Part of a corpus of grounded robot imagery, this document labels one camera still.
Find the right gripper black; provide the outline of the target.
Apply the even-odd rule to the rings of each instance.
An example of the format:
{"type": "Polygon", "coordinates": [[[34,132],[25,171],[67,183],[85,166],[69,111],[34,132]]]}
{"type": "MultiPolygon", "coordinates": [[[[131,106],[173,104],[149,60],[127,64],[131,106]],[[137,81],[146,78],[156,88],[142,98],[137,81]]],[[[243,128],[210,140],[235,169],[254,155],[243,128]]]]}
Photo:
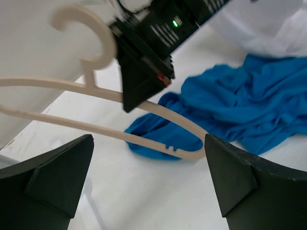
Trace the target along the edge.
{"type": "Polygon", "coordinates": [[[152,0],[119,13],[111,24],[119,45],[123,109],[129,113],[174,79],[171,54],[194,34],[204,19],[202,0],[152,0]]]}

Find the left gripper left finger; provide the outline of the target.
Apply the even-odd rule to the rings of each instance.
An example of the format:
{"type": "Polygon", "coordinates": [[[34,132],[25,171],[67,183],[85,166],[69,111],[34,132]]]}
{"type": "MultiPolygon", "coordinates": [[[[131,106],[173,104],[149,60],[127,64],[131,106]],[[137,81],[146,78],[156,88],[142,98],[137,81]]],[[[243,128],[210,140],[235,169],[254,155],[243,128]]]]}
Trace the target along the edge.
{"type": "Polygon", "coordinates": [[[83,135],[0,171],[2,230],[66,230],[74,218],[94,151],[83,135]]]}

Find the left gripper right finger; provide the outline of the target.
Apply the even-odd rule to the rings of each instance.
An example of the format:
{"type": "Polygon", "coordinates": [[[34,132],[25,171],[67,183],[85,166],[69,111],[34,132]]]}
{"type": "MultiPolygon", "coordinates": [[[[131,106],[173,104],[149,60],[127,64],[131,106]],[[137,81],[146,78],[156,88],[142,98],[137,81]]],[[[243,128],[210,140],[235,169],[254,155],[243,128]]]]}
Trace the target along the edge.
{"type": "Polygon", "coordinates": [[[305,230],[307,173],[207,134],[205,152],[222,217],[231,230],[305,230]]]}

